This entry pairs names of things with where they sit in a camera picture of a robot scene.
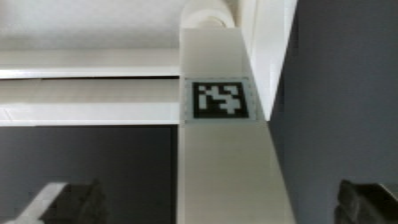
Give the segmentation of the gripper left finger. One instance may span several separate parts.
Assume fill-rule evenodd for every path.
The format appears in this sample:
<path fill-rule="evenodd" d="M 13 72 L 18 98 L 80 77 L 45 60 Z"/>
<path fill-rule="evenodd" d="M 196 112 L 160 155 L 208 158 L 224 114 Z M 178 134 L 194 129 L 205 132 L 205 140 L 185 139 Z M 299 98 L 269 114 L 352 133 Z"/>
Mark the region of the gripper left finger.
<path fill-rule="evenodd" d="M 40 191 L 11 224 L 107 224 L 102 183 L 52 182 Z"/>

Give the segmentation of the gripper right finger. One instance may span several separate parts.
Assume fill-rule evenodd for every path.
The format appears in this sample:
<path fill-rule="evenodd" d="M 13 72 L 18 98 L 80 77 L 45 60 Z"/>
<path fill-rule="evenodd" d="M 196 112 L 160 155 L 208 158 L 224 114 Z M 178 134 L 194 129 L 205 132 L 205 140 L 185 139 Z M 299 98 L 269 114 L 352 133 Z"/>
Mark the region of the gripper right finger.
<path fill-rule="evenodd" d="M 398 224 L 398 184 L 342 181 L 334 224 Z"/>

